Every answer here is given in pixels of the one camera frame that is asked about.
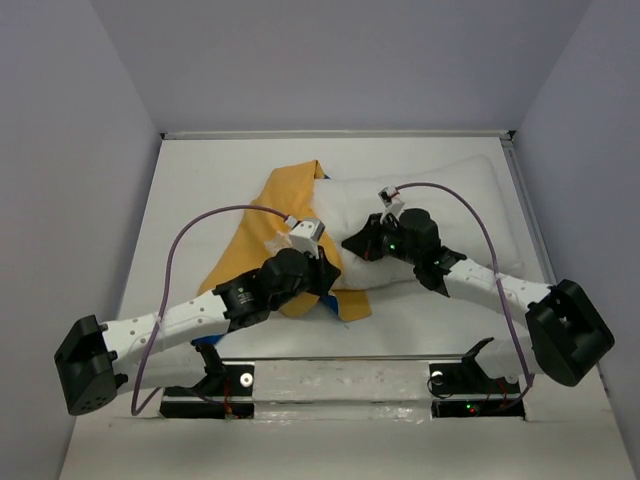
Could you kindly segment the yellow blue pillowcase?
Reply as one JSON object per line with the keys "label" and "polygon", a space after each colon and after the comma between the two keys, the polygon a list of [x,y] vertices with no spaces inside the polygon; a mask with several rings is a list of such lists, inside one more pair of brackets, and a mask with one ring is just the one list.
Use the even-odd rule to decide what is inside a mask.
{"label": "yellow blue pillowcase", "polygon": [[[325,178],[325,172],[316,160],[276,168],[252,203],[273,208],[299,220],[311,218],[315,215],[311,206],[315,182]],[[286,232],[281,218],[246,210],[230,243],[198,292],[202,294],[212,290],[241,273],[262,266],[265,260],[288,246]],[[304,293],[285,304],[279,312],[288,318],[298,319],[320,304],[344,322],[365,319],[372,314],[365,291],[344,290],[336,286],[324,297]]]}

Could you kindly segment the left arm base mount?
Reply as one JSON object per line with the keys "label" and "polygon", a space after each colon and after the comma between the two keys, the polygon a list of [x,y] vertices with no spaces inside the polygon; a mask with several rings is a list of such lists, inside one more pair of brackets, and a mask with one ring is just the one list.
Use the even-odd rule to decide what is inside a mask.
{"label": "left arm base mount", "polygon": [[253,419],[255,366],[224,363],[212,343],[197,343],[194,348],[204,360],[204,378],[193,387],[165,389],[159,414],[167,419]]}

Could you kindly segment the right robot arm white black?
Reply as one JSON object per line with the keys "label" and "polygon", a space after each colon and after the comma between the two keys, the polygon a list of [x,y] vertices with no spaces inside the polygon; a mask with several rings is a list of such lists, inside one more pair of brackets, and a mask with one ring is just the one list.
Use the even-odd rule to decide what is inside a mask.
{"label": "right robot arm white black", "polygon": [[525,334],[512,340],[482,339],[462,357],[460,379],[470,391],[482,392],[496,379],[529,374],[574,387],[614,346],[612,332],[579,284],[498,276],[446,247],[425,210],[407,209],[398,217],[372,214],[341,245],[364,261],[404,261],[426,289],[508,313],[525,328]]}

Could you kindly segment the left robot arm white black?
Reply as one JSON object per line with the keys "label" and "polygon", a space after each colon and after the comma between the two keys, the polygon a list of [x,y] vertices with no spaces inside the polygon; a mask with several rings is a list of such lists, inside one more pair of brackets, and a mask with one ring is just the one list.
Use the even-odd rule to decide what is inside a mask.
{"label": "left robot arm white black", "polygon": [[324,296],[340,274],[323,252],[285,248],[261,267],[158,313],[77,320],[54,354],[68,413],[86,415],[120,394],[149,388],[215,392],[226,368],[216,348],[200,339],[257,325],[304,293]]}

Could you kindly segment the white pillow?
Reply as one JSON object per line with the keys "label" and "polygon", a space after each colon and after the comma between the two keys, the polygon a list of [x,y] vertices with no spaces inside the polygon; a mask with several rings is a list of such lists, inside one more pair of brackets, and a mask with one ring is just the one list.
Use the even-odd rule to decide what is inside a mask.
{"label": "white pillow", "polygon": [[[460,194],[479,214],[496,251],[500,271],[519,276],[524,264],[509,225],[497,176],[490,160],[482,155],[425,172],[359,179],[321,179],[314,182],[312,210],[326,227],[342,261],[339,290],[368,290],[414,279],[412,267],[384,258],[366,262],[341,246],[341,242],[364,227],[368,217],[384,210],[379,192],[385,187],[411,182],[430,182]],[[429,212],[438,225],[444,245],[489,267],[491,256],[481,229],[461,201],[451,194],[427,187],[400,192],[406,208]]]}

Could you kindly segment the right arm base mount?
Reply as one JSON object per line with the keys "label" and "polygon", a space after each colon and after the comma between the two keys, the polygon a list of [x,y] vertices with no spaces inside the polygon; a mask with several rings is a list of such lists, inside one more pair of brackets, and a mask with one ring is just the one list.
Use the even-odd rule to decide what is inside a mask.
{"label": "right arm base mount", "polygon": [[491,341],[492,337],[481,340],[459,360],[429,365],[427,389],[434,398],[433,418],[526,418],[519,384],[508,383],[505,377],[489,378],[476,362]]}

